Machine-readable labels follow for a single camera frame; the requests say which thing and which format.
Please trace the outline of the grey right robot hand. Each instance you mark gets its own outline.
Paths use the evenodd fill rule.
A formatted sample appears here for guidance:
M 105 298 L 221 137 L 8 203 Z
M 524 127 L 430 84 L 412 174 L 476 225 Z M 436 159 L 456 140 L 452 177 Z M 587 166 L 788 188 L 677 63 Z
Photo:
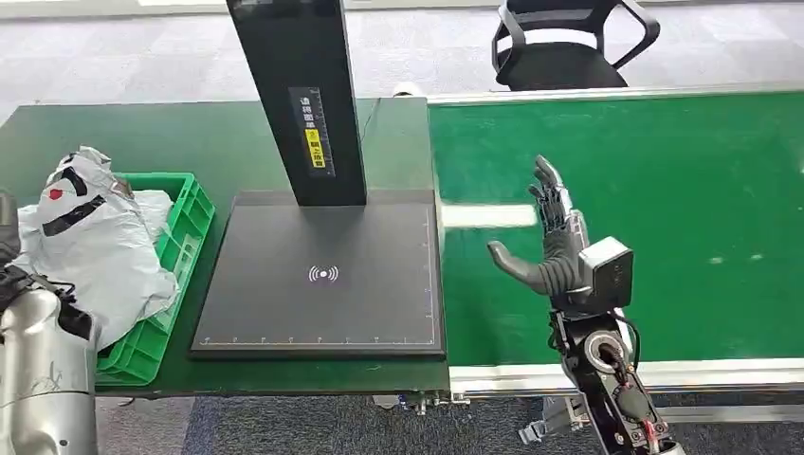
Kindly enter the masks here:
M 500 270 L 534 292 L 556 298 L 582 287 L 578 255 L 588 236 L 582 213 L 574 208 L 559 171 L 543 155 L 536 157 L 534 176 L 538 182 L 528 190 L 534 196 L 542 227 L 543 259 L 538 263 L 525 261 L 499 241 L 489 242 L 486 248 Z

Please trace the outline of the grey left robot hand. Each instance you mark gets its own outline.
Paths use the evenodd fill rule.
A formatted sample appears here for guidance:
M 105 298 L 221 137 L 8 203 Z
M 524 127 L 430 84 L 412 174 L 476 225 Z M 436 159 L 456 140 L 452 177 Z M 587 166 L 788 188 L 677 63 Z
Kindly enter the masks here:
M 14 261 L 20 251 L 18 205 L 10 193 L 1 190 L 1 267 Z

